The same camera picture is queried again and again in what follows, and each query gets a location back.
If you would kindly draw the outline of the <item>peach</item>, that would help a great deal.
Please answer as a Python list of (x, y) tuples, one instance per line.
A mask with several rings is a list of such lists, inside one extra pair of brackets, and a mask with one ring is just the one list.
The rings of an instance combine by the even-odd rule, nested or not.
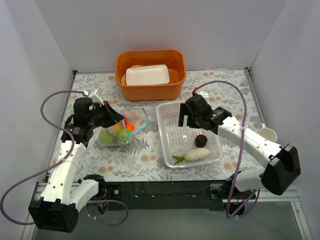
[(140, 110), (126, 110), (123, 112), (123, 116), (126, 124), (132, 124), (134, 126), (143, 120)]

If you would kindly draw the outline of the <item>dark purple mangosteen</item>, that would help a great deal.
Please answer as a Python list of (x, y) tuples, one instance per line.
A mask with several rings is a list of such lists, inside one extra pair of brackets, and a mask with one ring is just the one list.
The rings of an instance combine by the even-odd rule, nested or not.
[(197, 148), (204, 148), (207, 145), (207, 142), (208, 138), (203, 134), (197, 135), (194, 139), (194, 145)]

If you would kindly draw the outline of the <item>green lime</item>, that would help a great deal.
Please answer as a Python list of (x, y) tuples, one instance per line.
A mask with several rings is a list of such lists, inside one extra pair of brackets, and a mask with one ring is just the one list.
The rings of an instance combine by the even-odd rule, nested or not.
[(126, 128), (121, 129), (118, 132), (117, 138), (121, 143), (126, 144), (129, 140), (129, 133), (128, 133), (127, 129)]

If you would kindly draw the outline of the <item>white radish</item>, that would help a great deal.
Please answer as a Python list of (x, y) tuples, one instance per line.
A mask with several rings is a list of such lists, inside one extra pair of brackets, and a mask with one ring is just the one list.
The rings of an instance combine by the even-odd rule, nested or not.
[(183, 161), (193, 163), (199, 160), (206, 159), (210, 155), (210, 153), (211, 152), (209, 149), (200, 147), (185, 152), (183, 156), (172, 155), (172, 158), (175, 160), (175, 165), (180, 164)]

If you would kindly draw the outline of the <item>yellow mango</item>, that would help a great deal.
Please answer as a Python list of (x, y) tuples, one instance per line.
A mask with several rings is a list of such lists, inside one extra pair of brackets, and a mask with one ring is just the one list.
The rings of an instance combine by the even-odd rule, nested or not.
[(122, 126), (119, 123), (116, 123), (113, 126), (107, 128), (108, 132), (114, 137), (116, 137), (119, 134), (121, 129)]

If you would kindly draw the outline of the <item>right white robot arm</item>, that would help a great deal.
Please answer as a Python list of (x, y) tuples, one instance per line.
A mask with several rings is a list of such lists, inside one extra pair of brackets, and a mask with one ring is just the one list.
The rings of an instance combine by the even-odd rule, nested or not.
[(281, 146), (244, 128), (222, 107), (212, 109), (203, 96), (193, 95), (180, 104), (178, 126), (213, 132), (254, 157), (263, 167), (254, 171), (238, 171), (226, 181), (227, 195), (237, 199), (245, 191), (266, 189), (282, 195), (301, 174), (298, 150), (291, 144)]

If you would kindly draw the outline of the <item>clear zip top bag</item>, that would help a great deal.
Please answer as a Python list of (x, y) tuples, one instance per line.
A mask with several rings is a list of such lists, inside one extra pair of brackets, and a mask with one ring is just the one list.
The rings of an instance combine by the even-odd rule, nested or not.
[[(141, 112), (141, 116), (142, 116), (142, 121), (141, 121), (139, 124), (137, 124), (137, 125), (133, 125), (133, 126), (135, 127), (135, 130), (134, 130), (133, 132), (127, 130), (128, 133), (129, 133), (129, 139), (128, 139), (128, 142), (127, 142), (126, 144), (129, 144), (129, 143), (132, 142), (133, 137), (134, 137), (135, 135), (137, 135), (139, 132), (141, 132), (141, 131), (147, 126), (148, 116), (147, 116), (146, 110), (145, 110), (144, 108), (142, 108), (142, 107), (140, 107), (140, 108), (124, 108), (123, 110), (120, 111), (120, 114), (123, 115), (124, 111), (127, 111), (127, 110), (138, 110), (138, 111)], [(122, 120), (121, 122), (119, 122), (119, 124), (121, 125), (121, 129), (126, 129), (126, 127), (125, 127), (125, 124), (126, 124), (126, 123), (125, 123), (125, 118), (124, 118), (124, 120)], [(107, 128), (102, 128), (102, 130), (101, 130), (100, 132), (105, 131), (105, 130), (108, 130), (108, 129), (107, 129)], [(118, 146), (126, 145), (126, 144), (124, 144), (124, 143), (122, 143), (122, 142), (120, 142), (120, 141), (118, 140), (118, 136), (113, 136), (113, 143), (110, 144), (110, 145), (104, 145), (104, 144), (102, 144), (102, 143), (100, 142), (99, 136), (98, 136), (97, 143), (98, 143), (98, 145), (99, 145), (101, 148), (106, 148), (106, 147), (118, 147)]]

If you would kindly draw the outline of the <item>green apple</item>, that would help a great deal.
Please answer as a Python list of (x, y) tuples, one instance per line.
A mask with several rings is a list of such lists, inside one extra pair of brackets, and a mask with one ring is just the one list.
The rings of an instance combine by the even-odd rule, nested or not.
[(101, 131), (98, 139), (103, 145), (111, 145), (114, 141), (113, 136), (109, 133), (108, 130)]

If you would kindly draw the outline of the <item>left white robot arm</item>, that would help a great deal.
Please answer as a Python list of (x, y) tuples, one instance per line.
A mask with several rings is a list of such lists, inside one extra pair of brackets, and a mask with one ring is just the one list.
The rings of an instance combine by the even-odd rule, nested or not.
[(106, 129), (122, 120), (124, 117), (99, 96), (75, 100), (73, 114), (65, 121), (61, 137), (60, 153), (66, 158), (53, 168), (39, 199), (32, 200), (28, 207), (39, 229), (71, 233), (87, 202), (105, 200), (105, 180), (99, 174), (86, 175), (75, 190), (71, 188), (94, 129)]

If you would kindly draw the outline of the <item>orange tangerine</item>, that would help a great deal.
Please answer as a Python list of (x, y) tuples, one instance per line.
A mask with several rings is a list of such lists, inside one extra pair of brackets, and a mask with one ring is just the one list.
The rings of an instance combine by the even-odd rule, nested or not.
[(130, 123), (126, 123), (125, 124), (125, 128), (128, 130), (128, 131), (131, 131), (131, 132), (133, 132), (136, 128), (132, 125), (132, 124), (130, 124)]

